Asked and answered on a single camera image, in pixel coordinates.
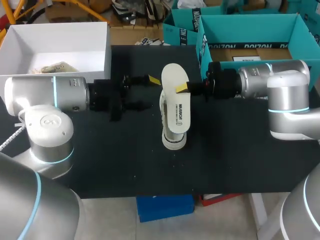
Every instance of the paper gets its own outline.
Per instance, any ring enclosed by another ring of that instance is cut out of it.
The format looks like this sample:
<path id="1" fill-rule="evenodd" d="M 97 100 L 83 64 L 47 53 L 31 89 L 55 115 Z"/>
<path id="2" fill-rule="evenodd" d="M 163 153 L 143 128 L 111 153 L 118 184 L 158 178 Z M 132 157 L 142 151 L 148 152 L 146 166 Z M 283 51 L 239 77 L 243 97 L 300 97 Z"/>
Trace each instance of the paper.
<path id="1" fill-rule="evenodd" d="M 234 56 L 233 61 L 246 62 L 246 61 L 261 61 L 259 56 Z"/>

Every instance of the blue box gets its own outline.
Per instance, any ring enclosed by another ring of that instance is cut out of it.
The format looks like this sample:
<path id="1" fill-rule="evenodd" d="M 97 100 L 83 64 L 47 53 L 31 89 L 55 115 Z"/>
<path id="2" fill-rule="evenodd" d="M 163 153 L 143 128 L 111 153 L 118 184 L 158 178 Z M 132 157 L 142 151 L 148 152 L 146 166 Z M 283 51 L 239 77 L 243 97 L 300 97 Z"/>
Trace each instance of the blue box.
<path id="1" fill-rule="evenodd" d="M 202 80 L 212 62 L 210 48 L 288 48 L 293 60 L 309 66 L 312 89 L 320 75 L 320 47 L 298 14 L 201 16 L 196 42 Z M 223 69 L 284 60 L 221 61 Z"/>
<path id="2" fill-rule="evenodd" d="M 315 41 L 320 45 L 320 3 L 316 0 L 302 0 L 299 12 Z"/>
<path id="3" fill-rule="evenodd" d="M 178 9 L 178 0 L 174 0 L 174 4 L 171 10 L 174 24 L 178 28 L 198 32 L 200 16 L 225 14 L 227 11 L 225 2 L 226 0 L 222 0 L 220 6 Z"/>
<path id="4" fill-rule="evenodd" d="M 192 195 L 137 196 L 136 206 L 140 222 L 191 214 L 195 209 Z"/>
<path id="5" fill-rule="evenodd" d="M 174 18 L 170 14 L 163 22 L 163 40 L 166 44 L 196 45 L 197 33 L 175 26 Z"/>

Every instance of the teal box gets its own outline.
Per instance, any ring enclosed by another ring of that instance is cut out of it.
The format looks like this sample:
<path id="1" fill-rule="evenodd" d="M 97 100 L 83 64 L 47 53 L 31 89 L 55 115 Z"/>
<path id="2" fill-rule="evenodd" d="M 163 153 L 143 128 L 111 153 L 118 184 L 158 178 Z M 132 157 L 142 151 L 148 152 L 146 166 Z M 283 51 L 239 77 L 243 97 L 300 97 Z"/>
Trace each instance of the teal box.
<path id="1" fill-rule="evenodd" d="M 174 18 L 170 14 L 163 22 L 163 40 L 166 44 L 196 45 L 198 34 L 184 28 L 176 27 Z"/>
<path id="2" fill-rule="evenodd" d="M 178 9 L 178 0 L 174 0 L 172 15 L 174 24 L 178 28 L 198 32 L 199 20 L 201 15 L 223 15 L 226 13 L 226 0 L 221 1 L 220 6 L 209 6 L 193 9 Z"/>
<path id="3" fill-rule="evenodd" d="M 320 40 L 320 3 L 316 0 L 302 0 L 300 14 L 315 41 Z"/>
<path id="4" fill-rule="evenodd" d="M 196 54 L 202 80 L 212 62 L 210 48 L 288 48 L 293 60 L 303 60 L 309 66 L 309 90 L 320 75 L 320 47 L 298 14 L 201 16 Z M 238 71 L 240 67 L 279 61 L 282 60 L 220 63 L 223 69 Z"/>

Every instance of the white floor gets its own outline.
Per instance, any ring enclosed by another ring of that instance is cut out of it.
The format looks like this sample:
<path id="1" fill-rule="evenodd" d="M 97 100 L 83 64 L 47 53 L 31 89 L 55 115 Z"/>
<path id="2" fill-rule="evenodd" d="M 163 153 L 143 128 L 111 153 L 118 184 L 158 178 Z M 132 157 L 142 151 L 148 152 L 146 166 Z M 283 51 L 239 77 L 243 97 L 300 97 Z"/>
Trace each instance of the white floor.
<path id="1" fill-rule="evenodd" d="M 281 193 L 265 193 L 268 214 Z M 256 240 L 257 230 L 246 194 L 203 207 L 192 214 L 140 223 L 134 197 L 82 200 L 85 240 Z M 280 232 L 273 240 L 283 240 Z"/>

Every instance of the white box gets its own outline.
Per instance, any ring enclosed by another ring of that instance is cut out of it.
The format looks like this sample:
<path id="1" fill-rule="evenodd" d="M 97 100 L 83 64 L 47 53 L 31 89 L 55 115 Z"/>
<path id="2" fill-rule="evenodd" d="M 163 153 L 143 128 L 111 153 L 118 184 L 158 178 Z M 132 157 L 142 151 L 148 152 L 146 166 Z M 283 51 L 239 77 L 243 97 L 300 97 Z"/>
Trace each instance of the white box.
<path id="1" fill-rule="evenodd" d="M 66 62 L 79 72 L 30 74 Z M 106 22 L 12 25 L 0 48 L 0 97 L 12 76 L 77 76 L 87 83 L 110 79 L 110 29 Z"/>

